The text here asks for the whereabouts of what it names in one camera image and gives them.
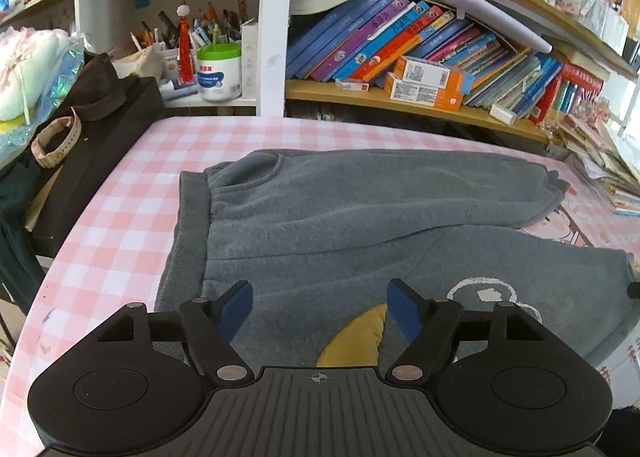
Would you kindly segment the white charger adapter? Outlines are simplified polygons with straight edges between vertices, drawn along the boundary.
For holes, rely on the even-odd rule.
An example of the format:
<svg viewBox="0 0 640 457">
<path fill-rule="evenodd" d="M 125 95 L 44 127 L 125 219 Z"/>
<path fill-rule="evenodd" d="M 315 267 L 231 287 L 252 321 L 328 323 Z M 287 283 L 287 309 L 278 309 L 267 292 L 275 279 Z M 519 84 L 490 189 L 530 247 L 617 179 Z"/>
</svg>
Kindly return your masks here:
<svg viewBox="0 0 640 457">
<path fill-rule="evenodd" d="M 507 126 L 514 125 L 514 122 L 518 117 L 513 111 L 507 110 L 500 105 L 492 105 L 491 110 L 489 111 L 489 116 Z"/>
</svg>

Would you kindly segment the black case at left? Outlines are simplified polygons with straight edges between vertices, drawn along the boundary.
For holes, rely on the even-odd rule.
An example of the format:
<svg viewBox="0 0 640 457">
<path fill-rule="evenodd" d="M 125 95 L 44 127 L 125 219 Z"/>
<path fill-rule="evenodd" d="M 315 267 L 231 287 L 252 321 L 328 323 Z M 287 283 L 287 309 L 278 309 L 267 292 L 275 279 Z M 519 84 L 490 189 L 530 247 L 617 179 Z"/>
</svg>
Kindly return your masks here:
<svg viewBox="0 0 640 457">
<path fill-rule="evenodd" d="M 82 212 L 107 177 L 164 109 L 157 83 L 149 76 L 117 76 L 106 53 L 85 54 L 70 94 L 53 113 L 79 119 L 80 136 L 54 169 L 40 168 L 27 206 L 37 204 L 46 189 L 35 225 L 26 233 L 34 255 L 54 257 Z"/>
</svg>

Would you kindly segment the red tassel ornament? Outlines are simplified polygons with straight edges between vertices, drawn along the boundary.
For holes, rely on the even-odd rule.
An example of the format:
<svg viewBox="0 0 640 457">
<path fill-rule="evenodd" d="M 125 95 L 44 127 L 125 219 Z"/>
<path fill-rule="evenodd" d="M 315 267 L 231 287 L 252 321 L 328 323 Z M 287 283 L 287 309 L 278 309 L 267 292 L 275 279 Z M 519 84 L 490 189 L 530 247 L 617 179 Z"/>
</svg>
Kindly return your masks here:
<svg viewBox="0 0 640 457">
<path fill-rule="evenodd" d="M 178 49 L 179 49 L 179 78 L 182 84 L 193 82 L 194 73 L 191 55 L 191 32 L 189 24 L 190 8 L 186 2 L 177 7 L 178 23 Z"/>
</svg>

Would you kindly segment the white flat lamp bar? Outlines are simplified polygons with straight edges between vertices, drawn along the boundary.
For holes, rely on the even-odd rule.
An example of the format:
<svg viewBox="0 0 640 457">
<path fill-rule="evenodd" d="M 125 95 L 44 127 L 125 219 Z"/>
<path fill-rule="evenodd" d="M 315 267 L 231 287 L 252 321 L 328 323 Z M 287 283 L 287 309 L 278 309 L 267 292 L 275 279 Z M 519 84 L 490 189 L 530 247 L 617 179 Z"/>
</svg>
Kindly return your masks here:
<svg viewBox="0 0 640 457">
<path fill-rule="evenodd" d="M 457 17 L 462 19 L 470 16 L 486 27 L 494 29 L 504 38 L 520 45 L 536 50 L 539 53 L 550 54 L 552 45 L 532 29 L 526 27 L 502 9 L 485 0 L 435 0 L 454 8 Z"/>
</svg>

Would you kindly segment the row of leaning books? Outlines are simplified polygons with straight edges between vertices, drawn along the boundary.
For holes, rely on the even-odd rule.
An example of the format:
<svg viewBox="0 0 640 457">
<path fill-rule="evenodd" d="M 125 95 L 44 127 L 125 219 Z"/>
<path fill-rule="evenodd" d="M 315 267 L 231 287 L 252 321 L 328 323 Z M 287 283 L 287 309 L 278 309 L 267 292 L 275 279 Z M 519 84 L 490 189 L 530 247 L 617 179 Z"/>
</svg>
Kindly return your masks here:
<svg viewBox="0 0 640 457">
<path fill-rule="evenodd" d="M 461 94 L 461 107 L 489 114 L 492 105 L 500 105 L 516 121 L 535 124 L 549 111 L 589 106 L 604 85 L 603 76 L 569 54 L 531 50 L 470 16 L 459 19 L 454 8 L 435 0 L 349 0 L 334 6 L 288 46 L 285 76 L 316 83 L 358 79 L 384 90 L 386 74 L 401 56 L 469 73 L 473 84 L 468 95 Z"/>
</svg>

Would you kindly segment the stack of magazines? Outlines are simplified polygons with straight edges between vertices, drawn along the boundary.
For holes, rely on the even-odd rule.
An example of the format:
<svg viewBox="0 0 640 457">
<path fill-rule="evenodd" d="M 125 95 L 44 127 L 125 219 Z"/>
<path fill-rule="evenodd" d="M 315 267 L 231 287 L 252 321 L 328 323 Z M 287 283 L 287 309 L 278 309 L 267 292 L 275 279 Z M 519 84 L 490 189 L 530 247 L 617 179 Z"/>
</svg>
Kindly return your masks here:
<svg viewBox="0 0 640 457">
<path fill-rule="evenodd" d="M 566 159 L 582 180 L 620 215 L 639 216 L 639 151 L 602 120 L 563 114 L 555 128 L 570 151 Z"/>
</svg>

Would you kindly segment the lower orange white box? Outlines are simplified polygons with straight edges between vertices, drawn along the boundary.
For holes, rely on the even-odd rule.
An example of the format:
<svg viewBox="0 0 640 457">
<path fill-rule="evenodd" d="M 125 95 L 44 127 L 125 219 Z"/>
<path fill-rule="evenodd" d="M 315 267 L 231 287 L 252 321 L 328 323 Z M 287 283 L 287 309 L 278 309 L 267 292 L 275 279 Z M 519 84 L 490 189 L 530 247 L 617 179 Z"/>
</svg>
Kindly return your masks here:
<svg viewBox="0 0 640 457">
<path fill-rule="evenodd" d="M 446 111 L 458 111 L 463 99 L 458 92 L 401 80 L 393 73 L 386 74 L 384 91 L 390 96 L 390 100 L 395 102 Z"/>
</svg>

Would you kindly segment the grey sweatpants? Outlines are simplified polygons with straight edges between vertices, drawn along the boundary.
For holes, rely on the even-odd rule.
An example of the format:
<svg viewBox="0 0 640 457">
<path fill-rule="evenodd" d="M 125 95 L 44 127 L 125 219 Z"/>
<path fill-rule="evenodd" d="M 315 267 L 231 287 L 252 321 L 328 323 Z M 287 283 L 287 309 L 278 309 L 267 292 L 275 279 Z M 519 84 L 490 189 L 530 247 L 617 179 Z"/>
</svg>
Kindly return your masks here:
<svg viewBox="0 0 640 457">
<path fill-rule="evenodd" d="M 235 350 L 253 368 L 310 366 L 397 278 L 469 310 L 512 302 L 599 364 L 638 325 L 638 276 L 625 251 L 529 235 L 566 191 L 558 173 L 502 154 L 256 150 L 181 174 L 155 307 L 248 281 Z"/>
</svg>

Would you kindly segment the white wooden bookshelf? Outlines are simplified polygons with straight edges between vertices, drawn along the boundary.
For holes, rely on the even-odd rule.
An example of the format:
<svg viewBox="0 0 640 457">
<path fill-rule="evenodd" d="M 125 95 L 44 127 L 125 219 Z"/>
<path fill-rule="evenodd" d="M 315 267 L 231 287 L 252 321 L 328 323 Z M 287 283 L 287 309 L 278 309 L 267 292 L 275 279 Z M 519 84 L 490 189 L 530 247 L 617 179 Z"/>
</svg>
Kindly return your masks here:
<svg viewBox="0 0 640 457">
<path fill-rule="evenodd" d="M 192 93 L 174 109 L 244 104 L 282 117 L 298 102 L 422 114 L 541 140 L 527 117 L 506 124 L 485 106 L 448 110 L 392 99 L 384 76 L 401 56 L 443 59 L 481 87 L 538 54 L 587 59 L 601 82 L 637 80 L 623 56 L 626 20 L 604 1 L 582 10 L 544 0 L 31 0 L 4 12 L 4 28 L 67 28 L 88 50 L 121 58 L 153 53 L 176 59 L 180 45 L 201 48 L 213 38 L 240 40 L 242 78 L 229 96 Z"/>
</svg>

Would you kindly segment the white tub green lid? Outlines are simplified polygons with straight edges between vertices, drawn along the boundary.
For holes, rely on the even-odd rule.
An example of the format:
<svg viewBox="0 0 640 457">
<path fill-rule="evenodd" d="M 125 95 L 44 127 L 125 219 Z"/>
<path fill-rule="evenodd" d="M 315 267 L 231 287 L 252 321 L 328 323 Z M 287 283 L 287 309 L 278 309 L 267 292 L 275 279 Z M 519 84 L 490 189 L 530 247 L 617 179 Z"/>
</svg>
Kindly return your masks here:
<svg viewBox="0 0 640 457">
<path fill-rule="evenodd" d="M 205 102 L 227 102 L 242 94 L 240 43 L 216 43 L 196 53 L 198 94 Z"/>
</svg>

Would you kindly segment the orange white box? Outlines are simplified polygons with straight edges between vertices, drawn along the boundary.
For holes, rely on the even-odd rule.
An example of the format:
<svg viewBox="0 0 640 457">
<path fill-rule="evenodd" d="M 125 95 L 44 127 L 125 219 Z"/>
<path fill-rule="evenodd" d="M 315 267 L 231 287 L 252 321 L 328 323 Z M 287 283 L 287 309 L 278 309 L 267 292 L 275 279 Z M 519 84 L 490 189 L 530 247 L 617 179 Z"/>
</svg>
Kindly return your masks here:
<svg viewBox="0 0 640 457">
<path fill-rule="evenodd" d="M 444 66 L 411 56 L 401 56 L 396 61 L 393 74 L 402 81 L 455 91 L 463 95 L 471 92 L 473 84 L 473 77 L 457 67 Z"/>
<path fill-rule="evenodd" d="M 401 80 L 393 73 L 386 74 L 384 91 L 390 96 L 390 100 L 395 102 L 446 111 L 458 111 L 463 99 L 458 92 Z"/>
</svg>

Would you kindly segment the pink checkered cartoon tablecloth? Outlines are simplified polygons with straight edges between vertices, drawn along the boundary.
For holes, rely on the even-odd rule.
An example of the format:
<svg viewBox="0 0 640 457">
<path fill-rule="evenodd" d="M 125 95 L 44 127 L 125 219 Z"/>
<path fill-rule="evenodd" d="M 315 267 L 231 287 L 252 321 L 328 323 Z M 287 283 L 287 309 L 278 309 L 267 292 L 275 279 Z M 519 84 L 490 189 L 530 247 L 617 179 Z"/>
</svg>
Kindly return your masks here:
<svg viewBox="0 0 640 457">
<path fill-rule="evenodd" d="M 41 451 L 26 406 L 35 377 L 119 307 L 154 303 L 174 237 L 180 174 L 280 148 L 483 152 L 486 145 L 398 128 L 284 118 L 175 117 L 154 123 L 82 212 L 29 310 L 2 391 L 3 455 Z"/>
</svg>

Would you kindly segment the upper orange white box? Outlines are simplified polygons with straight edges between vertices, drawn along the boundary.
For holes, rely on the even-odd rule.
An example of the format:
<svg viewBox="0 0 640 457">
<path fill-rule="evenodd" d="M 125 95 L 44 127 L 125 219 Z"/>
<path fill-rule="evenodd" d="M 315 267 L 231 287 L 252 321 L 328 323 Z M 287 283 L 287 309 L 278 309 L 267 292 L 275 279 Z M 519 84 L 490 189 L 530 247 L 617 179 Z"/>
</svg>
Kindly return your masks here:
<svg viewBox="0 0 640 457">
<path fill-rule="evenodd" d="M 463 95 L 471 92 L 473 84 L 473 77 L 457 67 L 444 66 L 411 56 L 401 56 L 396 61 L 393 74 L 402 81 L 455 91 Z"/>
</svg>

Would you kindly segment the small red white box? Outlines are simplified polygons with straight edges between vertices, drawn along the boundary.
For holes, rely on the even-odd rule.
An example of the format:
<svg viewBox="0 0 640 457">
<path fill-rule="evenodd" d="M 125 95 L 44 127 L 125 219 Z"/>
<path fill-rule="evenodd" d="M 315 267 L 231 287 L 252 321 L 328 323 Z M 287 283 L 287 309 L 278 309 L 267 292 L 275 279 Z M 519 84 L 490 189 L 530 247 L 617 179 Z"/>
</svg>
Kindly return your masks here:
<svg viewBox="0 0 640 457">
<path fill-rule="evenodd" d="M 349 92 L 367 92 L 370 90 L 370 84 L 368 82 L 363 82 L 358 79 L 336 79 L 335 85 L 342 91 Z"/>
</svg>

